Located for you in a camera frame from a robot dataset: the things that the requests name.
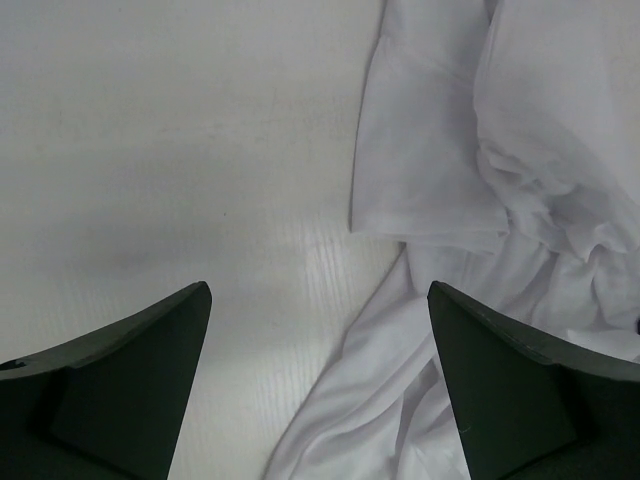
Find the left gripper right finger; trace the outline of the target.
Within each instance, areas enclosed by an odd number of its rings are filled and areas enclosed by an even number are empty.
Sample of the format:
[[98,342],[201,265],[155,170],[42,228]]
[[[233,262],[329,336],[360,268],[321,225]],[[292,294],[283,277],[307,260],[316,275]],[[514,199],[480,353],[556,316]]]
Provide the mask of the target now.
[[636,479],[639,366],[504,316],[453,287],[432,330],[474,479]]

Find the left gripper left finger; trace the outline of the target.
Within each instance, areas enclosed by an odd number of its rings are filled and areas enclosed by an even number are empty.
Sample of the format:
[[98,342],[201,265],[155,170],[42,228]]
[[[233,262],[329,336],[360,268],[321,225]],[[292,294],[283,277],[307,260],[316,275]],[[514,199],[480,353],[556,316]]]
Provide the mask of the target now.
[[211,311],[204,282],[1,365],[4,479],[165,479]]

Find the white t shirt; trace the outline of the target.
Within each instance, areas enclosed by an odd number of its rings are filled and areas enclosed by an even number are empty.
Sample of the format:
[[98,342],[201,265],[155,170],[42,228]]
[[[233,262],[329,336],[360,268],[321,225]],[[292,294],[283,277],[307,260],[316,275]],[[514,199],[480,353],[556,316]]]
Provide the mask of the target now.
[[390,1],[351,229],[404,250],[275,449],[270,479],[465,479],[435,281],[639,359],[639,169],[595,1]]

